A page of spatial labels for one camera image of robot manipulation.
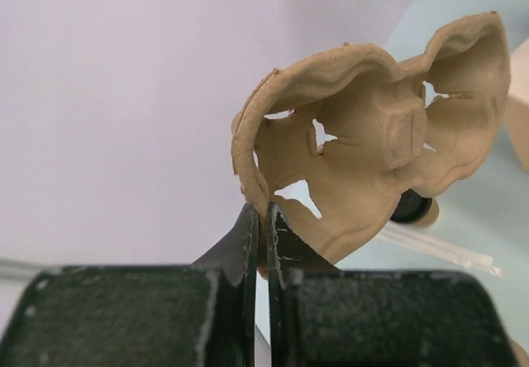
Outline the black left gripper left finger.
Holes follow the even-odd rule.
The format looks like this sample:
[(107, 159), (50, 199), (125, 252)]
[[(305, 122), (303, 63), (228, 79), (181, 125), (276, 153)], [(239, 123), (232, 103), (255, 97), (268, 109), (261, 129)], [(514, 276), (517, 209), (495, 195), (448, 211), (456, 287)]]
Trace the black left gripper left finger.
[(4, 366), (252, 366), (259, 216), (190, 265), (70, 265), (29, 283)]

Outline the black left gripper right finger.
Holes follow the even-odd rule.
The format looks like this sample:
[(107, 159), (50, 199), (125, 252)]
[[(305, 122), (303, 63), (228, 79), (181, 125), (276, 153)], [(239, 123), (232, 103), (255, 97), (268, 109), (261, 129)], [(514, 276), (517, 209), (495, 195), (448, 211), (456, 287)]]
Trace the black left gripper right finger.
[(266, 219), (275, 366), (516, 366), (484, 286), (455, 270), (341, 270), (276, 203)]

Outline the black plastic cup lid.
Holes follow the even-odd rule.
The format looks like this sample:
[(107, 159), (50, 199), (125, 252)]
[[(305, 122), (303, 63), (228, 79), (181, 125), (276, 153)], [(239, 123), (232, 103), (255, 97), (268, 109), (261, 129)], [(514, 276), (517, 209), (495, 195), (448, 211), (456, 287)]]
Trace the black plastic cup lid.
[(423, 219), (431, 209), (432, 198), (425, 198), (409, 189), (401, 194), (390, 220), (400, 224), (410, 224)]

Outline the single brown paper cup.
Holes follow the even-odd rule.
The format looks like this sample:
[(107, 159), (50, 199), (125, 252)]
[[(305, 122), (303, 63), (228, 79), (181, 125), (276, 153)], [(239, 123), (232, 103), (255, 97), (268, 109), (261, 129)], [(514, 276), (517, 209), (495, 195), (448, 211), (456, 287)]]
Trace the single brown paper cup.
[(416, 222), (413, 223), (415, 227), (429, 227), (433, 225), (437, 218), (439, 217), (440, 208), (438, 202), (433, 198), (431, 200), (431, 205), (428, 208), (427, 212), (424, 214), (423, 217), (418, 219)]

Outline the single pulp cup carrier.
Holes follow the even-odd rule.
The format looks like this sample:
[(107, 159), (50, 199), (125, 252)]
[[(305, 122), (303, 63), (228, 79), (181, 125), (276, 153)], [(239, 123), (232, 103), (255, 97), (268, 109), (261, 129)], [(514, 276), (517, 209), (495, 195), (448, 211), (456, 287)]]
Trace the single pulp cup carrier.
[(485, 161), (508, 99), (510, 53), (496, 12), (438, 29), (396, 61), (350, 44), (276, 69), (233, 120), (232, 167), (265, 216), (335, 264), (370, 241), (401, 195), (445, 192)]

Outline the brown paper bag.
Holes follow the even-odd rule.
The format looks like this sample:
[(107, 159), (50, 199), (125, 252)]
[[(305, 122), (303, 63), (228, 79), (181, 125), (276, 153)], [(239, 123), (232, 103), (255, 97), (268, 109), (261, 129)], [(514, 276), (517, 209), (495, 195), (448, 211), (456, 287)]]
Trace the brown paper bag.
[(526, 172), (529, 160), (528, 49), (529, 40), (525, 40), (511, 55), (511, 83), (503, 116), (512, 147)]

